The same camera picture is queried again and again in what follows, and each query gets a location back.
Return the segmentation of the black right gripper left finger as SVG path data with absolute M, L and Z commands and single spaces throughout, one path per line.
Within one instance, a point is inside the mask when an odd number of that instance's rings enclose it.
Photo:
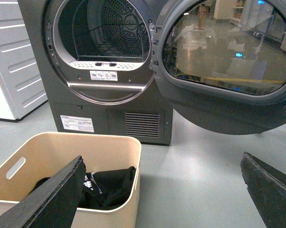
M 86 166 L 75 157 L 0 216 L 0 228 L 70 228 L 81 199 Z

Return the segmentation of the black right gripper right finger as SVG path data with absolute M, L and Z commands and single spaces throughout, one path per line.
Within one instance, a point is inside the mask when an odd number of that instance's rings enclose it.
M 248 193 L 267 228 L 286 228 L 286 174 L 244 152 L 240 162 Z

